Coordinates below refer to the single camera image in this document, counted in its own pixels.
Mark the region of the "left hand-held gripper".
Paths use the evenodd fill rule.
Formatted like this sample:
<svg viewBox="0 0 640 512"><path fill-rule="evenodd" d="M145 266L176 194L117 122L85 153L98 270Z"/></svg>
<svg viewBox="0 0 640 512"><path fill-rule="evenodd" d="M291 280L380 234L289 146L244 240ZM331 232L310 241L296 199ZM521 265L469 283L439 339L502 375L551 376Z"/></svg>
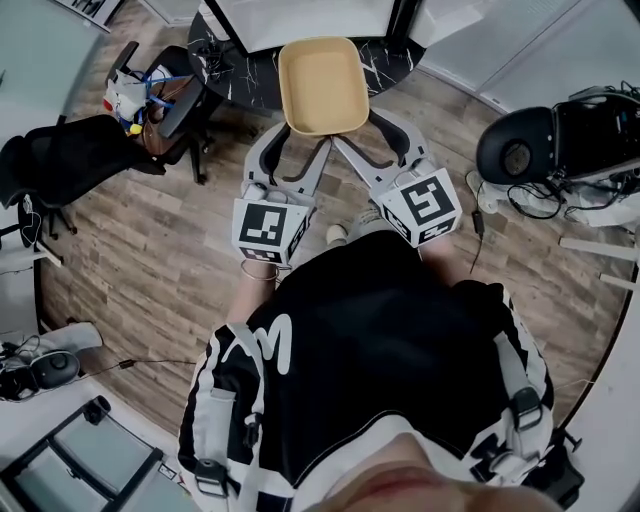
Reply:
<svg viewBox="0 0 640 512"><path fill-rule="evenodd" d="M290 134L286 122L276 124L257 139L245 157L246 181L233 207L232 245L246 260L289 265L316 211L311 196L320 182L332 140L320 140L302 170L281 179L285 188L276 187L275 171Z"/></svg>

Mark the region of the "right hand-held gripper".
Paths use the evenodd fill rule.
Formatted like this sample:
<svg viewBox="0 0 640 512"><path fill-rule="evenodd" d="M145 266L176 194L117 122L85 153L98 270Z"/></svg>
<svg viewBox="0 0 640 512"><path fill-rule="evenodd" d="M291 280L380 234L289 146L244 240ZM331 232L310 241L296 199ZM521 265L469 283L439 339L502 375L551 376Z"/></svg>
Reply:
<svg viewBox="0 0 640 512"><path fill-rule="evenodd" d="M370 109L368 120L396 154L399 166L373 161L346 137L333 137L332 145L369 187L382 217L413 248L455 231L461 219L460 201L447 169L436 169L426 158L428 147L421 131L378 107Z"/></svg>

